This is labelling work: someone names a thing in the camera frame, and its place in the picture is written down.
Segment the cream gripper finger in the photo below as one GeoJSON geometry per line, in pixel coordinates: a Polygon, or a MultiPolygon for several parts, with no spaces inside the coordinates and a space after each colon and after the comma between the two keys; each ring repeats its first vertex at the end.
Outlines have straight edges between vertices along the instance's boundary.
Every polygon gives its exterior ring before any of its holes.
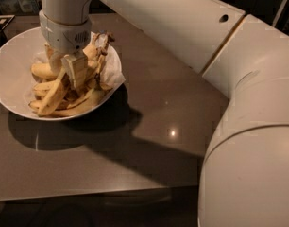
{"type": "Polygon", "coordinates": [[[69,76],[72,89],[81,89],[84,86],[88,58],[82,51],[67,54],[61,59],[62,65],[69,76]]]}
{"type": "Polygon", "coordinates": [[[57,75],[62,67],[61,58],[63,57],[63,54],[56,51],[50,44],[45,44],[44,48],[51,70],[57,75]]]}

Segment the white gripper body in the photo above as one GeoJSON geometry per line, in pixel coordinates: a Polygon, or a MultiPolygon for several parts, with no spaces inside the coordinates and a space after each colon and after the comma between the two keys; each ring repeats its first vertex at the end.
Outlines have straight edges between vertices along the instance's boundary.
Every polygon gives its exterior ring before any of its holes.
{"type": "Polygon", "coordinates": [[[91,40],[92,24],[89,19],[81,25],[68,26],[53,22],[42,10],[39,17],[43,37],[60,53],[76,53],[85,48],[91,40]]]}

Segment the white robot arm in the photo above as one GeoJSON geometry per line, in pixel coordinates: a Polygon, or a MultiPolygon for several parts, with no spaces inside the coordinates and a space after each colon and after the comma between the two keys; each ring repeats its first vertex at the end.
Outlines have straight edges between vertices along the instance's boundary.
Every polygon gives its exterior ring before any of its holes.
{"type": "MultiPolygon", "coordinates": [[[[198,227],[289,227],[289,37],[219,0],[100,0],[230,103],[206,151],[198,227]]],[[[90,40],[90,0],[42,0],[44,38],[90,40]]]]}

